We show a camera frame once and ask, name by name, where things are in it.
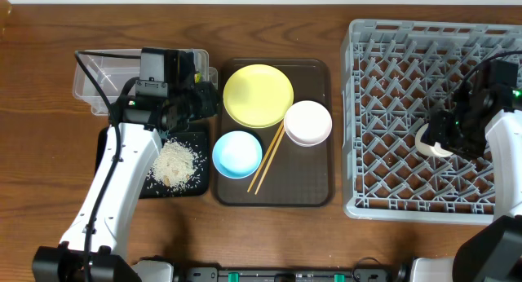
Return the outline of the white cup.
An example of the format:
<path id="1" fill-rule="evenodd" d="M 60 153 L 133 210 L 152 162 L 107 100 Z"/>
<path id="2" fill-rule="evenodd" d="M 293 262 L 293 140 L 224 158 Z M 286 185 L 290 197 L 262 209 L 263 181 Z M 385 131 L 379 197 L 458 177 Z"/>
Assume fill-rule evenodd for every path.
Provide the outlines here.
<path id="1" fill-rule="evenodd" d="M 428 128 L 428 124 L 422 126 L 417 134 L 415 135 L 415 147 L 417 150 L 423 154 L 424 156 L 436 156 L 436 157 L 450 157 L 453 155 L 452 152 L 444 150 L 439 143 L 435 143 L 434 145 L 430 145 L 424 143 L 422 141 L 422 137 L 426 134 Z"/>

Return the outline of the rice leftovers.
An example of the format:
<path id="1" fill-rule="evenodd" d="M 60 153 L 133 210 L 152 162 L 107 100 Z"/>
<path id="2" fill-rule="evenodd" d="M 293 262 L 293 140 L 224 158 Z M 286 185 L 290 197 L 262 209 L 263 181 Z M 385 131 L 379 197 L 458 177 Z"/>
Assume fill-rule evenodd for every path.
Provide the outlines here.
<path id="1" fill-rule="evenodd" d="M 201 181 L 198 169 L 204 159 L 186 143 L 169 139 L 153 162 L 147 180 L 160 183 L 172 192 L 185 192 Z"/>

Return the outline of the light blue bowl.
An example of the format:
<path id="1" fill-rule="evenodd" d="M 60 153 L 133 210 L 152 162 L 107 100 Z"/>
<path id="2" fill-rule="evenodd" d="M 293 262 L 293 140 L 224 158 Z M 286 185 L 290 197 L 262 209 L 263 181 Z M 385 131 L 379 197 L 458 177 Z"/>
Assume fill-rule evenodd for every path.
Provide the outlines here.
<path id="1" fill-rule="evenodd" d="M 249 177 L 259 168 L 262 159 L 263 149 L 257 138 L 240 130 L 222 135 L 212 151 L 214 167 L 231 179 Z"/>

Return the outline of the wooden chopstick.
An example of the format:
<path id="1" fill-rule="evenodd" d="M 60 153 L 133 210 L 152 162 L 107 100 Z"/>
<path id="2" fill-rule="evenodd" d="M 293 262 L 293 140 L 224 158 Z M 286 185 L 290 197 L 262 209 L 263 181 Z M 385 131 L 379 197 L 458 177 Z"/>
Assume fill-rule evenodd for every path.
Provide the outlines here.
<path id="1" fill-rule="evenodd" d="M 280 127 L 278 128 L 276 132 L 276 136 L 274 137 L 273 141 L 271 142 L 267 155 L 265 156 L 265 159 L 262 161 L 261 167 L 264 168 L 263 173 L 261 175 L 261 178 L 259 180 L 258 186 L 255 189 L 254 194 L 257 195 L 259 193 L 260 188 L 263 185 L 263 181 L 266 178 L 266 175 L 268 174 L 268 171 L 272 165 L 272 162 L 275 158 L 275 155 L 277 153 L 277 150 L 279 146 L 281 145 L 281 141 L 285 135 L 285 125 L 284 123 L 281 123 Z"/>
<path id="2" fill-rule="evenodd" d="M 278 144 L 281 142 L 283 130 L 284 130 L 284 122 L 282 122 L 279 125 L 276 133 L 274 134 L 274 137 L 273 137 L 272 141 L 270 142 L 268 149 L 265 152 L 258 169 L 255 171 L 254 177 L 252 178 L 250 185 L 247 188 L 248 192 L 250 192 L 252 190 L 252 187 L 254 186 L 254 183 L 255 183 L 257 177 L 259 176 L 259 173 L 261 172 L 261 170 L 263 170 L 264 174 L 262 175 L 262 179 L 259 181 L 258 187 L 256 188 L 256 191 L 255 191 L 255 194 L 258 193 L 258 191 L 261 187 L 261 184 L 263 182 L 263 178 L 266 175 L 266 172 L 268 171 L 268 167 L 271 164 L 272 154 L 276 151 Z"/>

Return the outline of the green snack wrapper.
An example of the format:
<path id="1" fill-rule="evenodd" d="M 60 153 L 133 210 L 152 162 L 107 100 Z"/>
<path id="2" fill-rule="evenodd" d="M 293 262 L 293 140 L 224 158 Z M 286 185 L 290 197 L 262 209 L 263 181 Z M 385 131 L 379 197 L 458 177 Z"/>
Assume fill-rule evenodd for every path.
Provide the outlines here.
<path id="1" fill-rule="evenodd" d="M 196 83 L 201 82 L 201 80 L 202 80 L 202 75 L 201 75 L 200 73 L 196 73 L 196 74 L 194 75 L 194 80 L 195 80 Z"/>

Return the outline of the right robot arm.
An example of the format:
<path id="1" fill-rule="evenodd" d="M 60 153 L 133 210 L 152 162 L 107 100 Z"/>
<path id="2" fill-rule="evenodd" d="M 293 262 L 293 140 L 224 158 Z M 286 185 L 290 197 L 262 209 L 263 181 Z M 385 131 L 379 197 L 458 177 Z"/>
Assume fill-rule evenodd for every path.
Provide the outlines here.
<path id="1" fill-rule="evenodd" d="M 479 62 L 453 94 L 455 108 L 439 110 L 415 136 L 425 156 L 474 160 L 491 153 L 493 221 L 452 258 L 417 258 L 412 281 L 521 279 L 521 90 L 519 67 L 501 53 Z"/>

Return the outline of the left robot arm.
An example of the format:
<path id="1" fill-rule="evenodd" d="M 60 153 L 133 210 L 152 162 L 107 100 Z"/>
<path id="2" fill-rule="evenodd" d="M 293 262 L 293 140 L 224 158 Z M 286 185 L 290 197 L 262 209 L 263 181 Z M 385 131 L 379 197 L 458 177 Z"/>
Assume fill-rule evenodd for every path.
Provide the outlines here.
<path id="1" fill-rule="evenodd" d="M 108 110 L 109 127 L 95 177 L 69 229 L 56 247 L 41 246 L 32 261 L 36 281 L 177 281 L 170 262 L 126 260 L 130 224 L 144 181 L 159 157 L 162 134 L 186 130 L 190 122 L 216 115 L 212 82 L 196 77 L 189 51 L 143 48 L 139 75 L 110 102 L 76 51 L 77 65 Z"/>

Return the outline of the black waste tray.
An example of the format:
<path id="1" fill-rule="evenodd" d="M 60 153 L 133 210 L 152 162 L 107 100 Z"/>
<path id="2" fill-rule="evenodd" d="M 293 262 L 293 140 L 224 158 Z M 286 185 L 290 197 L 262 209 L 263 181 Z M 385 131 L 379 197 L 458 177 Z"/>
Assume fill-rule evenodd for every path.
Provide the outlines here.
<path id="1" fill-rule="evenodd" d="M 167 186 L 159 180 L 153 178 L 150 171 L 144 180 L 144 185 L 140 193 L 141 199 L 160 198 L 160 197 L 181 197 L 181 196 L 200 196 L 209 187 L 209 142 L 207 129 L 204 126 L 193 126 L 188 131 L 168 134 L 161 136 L 162 145 L 166 143 L 177 143 L 187 148 L 195 155 L 192 161 L 195 171 L 185 183 L 176 186 Z"/>

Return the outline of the grey dishwasher rack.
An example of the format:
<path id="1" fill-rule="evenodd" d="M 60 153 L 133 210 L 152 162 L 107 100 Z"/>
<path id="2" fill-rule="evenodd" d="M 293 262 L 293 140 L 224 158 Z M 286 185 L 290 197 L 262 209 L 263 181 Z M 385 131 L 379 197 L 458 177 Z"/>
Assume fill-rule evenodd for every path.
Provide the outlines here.
<path id="1" fill-rule="evenodd" d="M 354 219 L 488 225 L 495 190 L 489 153 L 424 156 L 417 131 L 481 60 L 520 63 L 521 28 L 354 20 L 341 46 L 343 210 Z"/>

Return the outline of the clear plastic bin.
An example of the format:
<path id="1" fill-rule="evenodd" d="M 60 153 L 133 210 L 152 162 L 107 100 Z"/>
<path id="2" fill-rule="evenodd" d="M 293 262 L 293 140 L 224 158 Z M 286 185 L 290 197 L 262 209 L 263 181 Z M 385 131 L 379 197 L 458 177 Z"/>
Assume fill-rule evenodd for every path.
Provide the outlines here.
<path id="1" fill-rule="evenodd" d="M 196 73 L 202 75 L 202 81 L 210 81 L 215 89 L 218 89 L 218 71 L 210 66 L 208 52 L 203 49 L 184 49 L 184 51 L 192 54 Z M 81 60 L 99 83 L 110 103 L 116 101 L 127 81 L 139 76 L 140 62 L 137 59 L 83 55 Z M 89 104 L 93 115 L 102 117 L 108 115 L 108 109 L 100 94 L 79 65 L 75 69 L 73 97 Z"/>

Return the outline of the yellow plate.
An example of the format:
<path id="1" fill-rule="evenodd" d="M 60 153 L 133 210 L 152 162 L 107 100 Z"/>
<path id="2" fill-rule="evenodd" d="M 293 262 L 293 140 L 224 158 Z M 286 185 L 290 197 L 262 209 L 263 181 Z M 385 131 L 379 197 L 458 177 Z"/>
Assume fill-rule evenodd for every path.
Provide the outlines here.
<path id="1" fill-rule="evenodd" d="M 223 104 L 238 124 L 266 128 L 280 122 L 294 103 L 294 88 L 279 69 L 252 64 L 238 69 L 223 88 Z"/>

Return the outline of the brown serving tray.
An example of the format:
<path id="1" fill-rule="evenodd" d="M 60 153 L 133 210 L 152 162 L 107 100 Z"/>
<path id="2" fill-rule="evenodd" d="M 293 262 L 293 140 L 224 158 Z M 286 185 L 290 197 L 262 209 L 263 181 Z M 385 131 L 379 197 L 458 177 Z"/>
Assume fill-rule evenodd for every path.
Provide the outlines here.
<path id="1" fill-rule="evenodd" d="M 219 90 L 238 69 L 267 64 L 281 70 L 292 83 L 294 100 L 313 100 L 332 110 L 330 71 L 318 59 L 235 58 L 220 69 Z M 310 148 L 285 136 L 259 190 L 248 192 L 252 176 L 232 179 L 215 173 L 213 193 L 224 205 L 321 207 L 334 195 L 333 136 Z"/>

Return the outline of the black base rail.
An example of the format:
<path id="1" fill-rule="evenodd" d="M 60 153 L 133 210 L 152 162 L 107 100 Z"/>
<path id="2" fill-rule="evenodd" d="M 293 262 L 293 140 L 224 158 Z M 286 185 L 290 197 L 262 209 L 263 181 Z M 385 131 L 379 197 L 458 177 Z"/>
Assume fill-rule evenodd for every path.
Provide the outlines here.
<path id="1" fill-rule="evenodd" d="M 219 269 L 217 267 L 192 267 L 180 270 L 175 264 L 143 259 L 131 268 L 142 281 L 172 282 L 388 282 L 407 281 L 410 267 L 400 266 L 396 274 L 378 264 L 368 264 L 369 259 L 355 265 L 353 269 L 335 271 L 288 270 L 288 269 Z"/>

